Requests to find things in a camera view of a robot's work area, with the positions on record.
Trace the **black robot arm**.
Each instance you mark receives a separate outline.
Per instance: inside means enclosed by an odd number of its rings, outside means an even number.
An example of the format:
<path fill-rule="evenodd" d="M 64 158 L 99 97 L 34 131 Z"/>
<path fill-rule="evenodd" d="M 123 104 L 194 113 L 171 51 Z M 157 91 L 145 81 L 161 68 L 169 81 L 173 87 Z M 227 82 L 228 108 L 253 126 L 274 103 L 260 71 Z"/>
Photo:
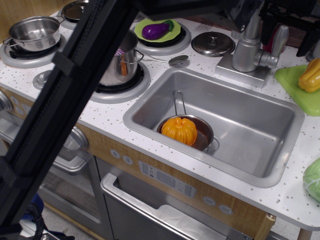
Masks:
<path fill-rule="evenodd" d="M 214 14 L 231 6 L 230 1 L 213 0 L 94 0 L 79 22 L 64 50 L 53 58 L 54 68 L 48 84 L 38 95 L 17 138 L 6 156 L 0 177 L 0 225 L 19 229 L 19 220 L 36 193 L 41 181 L 58 155 L 63 142 L 78 120 L 89 115 L 88 101 L 130 24 L 138 12 L 158 20 L 202 13 Z M 228 173 L 217 165 L 210 165 L 207 156 L 194 157 L 194 151 L 183 153 L 175 147 L 162 150 L 154 137 L 137 135 L 137 145 L 123 125 L 117 131 L 110 127 L 105 136 L 162 163 L 177 176 L 199 182 L 200 187 L 212 190 L 231 207 L 233 217 L 242 230 L 259 227 L 267 214 L 290 222 L 305 231 L 320 229 L 320 204 L 308 197 L 300 183 L 293 178 L 295 167 L 287 168 L 287 161 L 297 163 L 306 155 L 303 150 L 303 125 L 315 122 L 306 119 L 302 111 L 289 126 L 285 142 L 289 153 L 279 153 L 279 166 L 274 170 L 282 179 L 269 187 L 258 184 L 250 190 L 250 183 Z"/>

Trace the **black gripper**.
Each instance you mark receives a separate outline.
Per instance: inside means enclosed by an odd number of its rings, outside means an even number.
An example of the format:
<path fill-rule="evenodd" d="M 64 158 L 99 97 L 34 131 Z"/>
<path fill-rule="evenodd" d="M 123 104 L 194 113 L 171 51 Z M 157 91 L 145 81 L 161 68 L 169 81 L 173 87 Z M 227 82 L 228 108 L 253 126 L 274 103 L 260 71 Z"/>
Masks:
<path fill-rule="evenodd" d="M 303 20 L 298 24 L 297 28 L 306 33 L 296 53 L 297 57 L 305 56 L 320 39 L 319 0 L 265 0 L 259 12 L 260 17 L 265 16 L 260 38 L 265 46 L 269 43 L 278 22 L 273 15 L 318 19 L 315 22 Z"/>

